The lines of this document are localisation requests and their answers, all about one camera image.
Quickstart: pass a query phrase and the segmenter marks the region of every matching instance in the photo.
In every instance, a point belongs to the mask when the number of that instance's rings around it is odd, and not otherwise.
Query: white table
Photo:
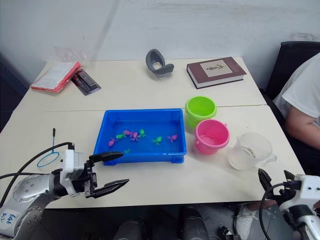
[[[237,63],[247,73],[242,81],[196,89],[187,73],[187,64],[208,59],[170,59],[172,75],[156,78],[144,60],[87,62],[84,70],[102,87],[84,96],[69,83],[59,94],[31,90],[26,93],[17,110],[25,111],[92,111],[108,109],[184,108],[189,98],[207,96],[218,107],[265,105],[258,87],[243,59]],[[42,76],[52,62],[46,64]]]
[[[56,143],[74,142],[76,151],[84,152],[86,156],[91,155],[103,115],[104,111],[98,110],[38,113],[15,111],[0,134],[0,173],[16,172],[27,160],[48,148],[52,142],[52,128],[56,128]],[[283,170],[294,174],[304,173],[267,105],[219,107],[215,119],[227,123],[231,133],[228,146],[216,154],[198,154],[194,149],[194,135],[186,132],[188,153],[184,163],[146,162],[115,166],[97,164],[94,171],[97,174],[98,187],[126,178],[129,178],[130,182],[101,198],[86,199],[83,194],[75,198],[65,196],[50,203],[48,208],[260,200],[264,190],[258,179],[258,169],[254,167],[251,170],[238,171],[227,162],[228,149],[235,144],[236,137],[250,131],[264,135],[271,142],[273,153],[278,157],[277,162],[263,167],[271,176],[273,184],[285,180]],[[25,172],[38,172],[36,162],[27,167]],[[0,181],[2,194],[8,182],[9,179]]]

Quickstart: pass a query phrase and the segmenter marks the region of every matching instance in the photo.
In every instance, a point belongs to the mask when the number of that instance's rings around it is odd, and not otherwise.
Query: measuring jug
[[[259,163],[267,164],[276,160],[270,142],[256,132],[238,136],[236,144],[228,152],[230,165],[238,170],[248,170]]]

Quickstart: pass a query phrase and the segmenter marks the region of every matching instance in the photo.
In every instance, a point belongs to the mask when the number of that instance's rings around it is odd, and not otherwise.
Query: blue plastic tray
[[[130,140],[130,136],[116,141],[109,147],[111,138],[124,130],[138,132],[144,129],[146,136],[140,141]],[[178,135],[171,143],[167,136]],[[162,137],[159,145],[152,140]],[[93,154],[130,149],[122,157],[105,162],[104,165],[139,162],[172,162],[183,163],[187,153],[185,128],[182,110],[141,109],[141,110],[107,110],[104,113],[101,128],[96,140]]]

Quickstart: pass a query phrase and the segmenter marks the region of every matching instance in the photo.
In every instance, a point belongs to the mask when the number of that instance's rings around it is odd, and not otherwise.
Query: white wall
[[[151,48],[166,59],[242,56],[265,87],[280,42],[320,42],[319,0],[0,1],[0,52],[29,83],[61,46],[97,60]]]

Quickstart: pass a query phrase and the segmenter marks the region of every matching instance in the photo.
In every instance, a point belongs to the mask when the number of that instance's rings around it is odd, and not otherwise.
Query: book cover
[[[197,89],[239,81],[246,74],[233,57],[189,63],[187,72]]]

